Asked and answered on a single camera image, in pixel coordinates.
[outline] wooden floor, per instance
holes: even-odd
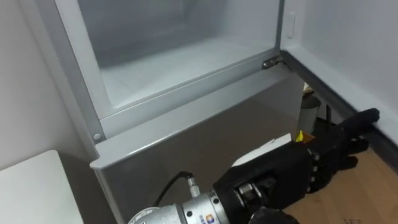
[[[300,224],[398,224],[398,176],[373,152],[285,210]]]

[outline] door hinge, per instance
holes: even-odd
[[[282,57],[275,56],[275,57],[272,57],[270,59],[267,59],[267,60],[263,61],[261,68],[263,70],[267,70],[268,68],[272,68],[273,66],[275,66],[275,65],[277,65],[277,64],[279,64],[281,62],[283,62]]]

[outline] black cable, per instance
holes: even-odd
[[[189,172],[181,171],[181,172],[179,172],[177,175],[175,175],[175,176],[167,183],[167,185],[163,188],[162,193],[160,193],[160,195],[157,197],[157,199],[156,199],[156,201],[155,201],[153,207],[158,207],[158,206],[159,206],[160,201],[163,199],[164,195],[167,193],[167,191],[169,190],[169,188],[174,184],[174,182],[175,182],[176,180],[178,180],[179,178],[182,178],[182,177],[184,177],[184,178],[186,178],[186,179],[188,180],[189,178],[192,178],[192,177],[193,177],[193,174],[191,174],[191,173],[189,173]]]

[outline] yellow tag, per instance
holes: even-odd
[[[302,142],[303,140],[304,140],[303,131],[300,131],[300,133],[297,136],[296,142]]]

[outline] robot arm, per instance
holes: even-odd
[[[354,167],[358,160],[351,155],[369,146],[358,137],[378,119],[377,109],[357,113],[306,144],[284,136],[238,159],[210,193],[182,205],[147,209],[131,223],[297,223],[280,209],[324,188],[339,170]]]

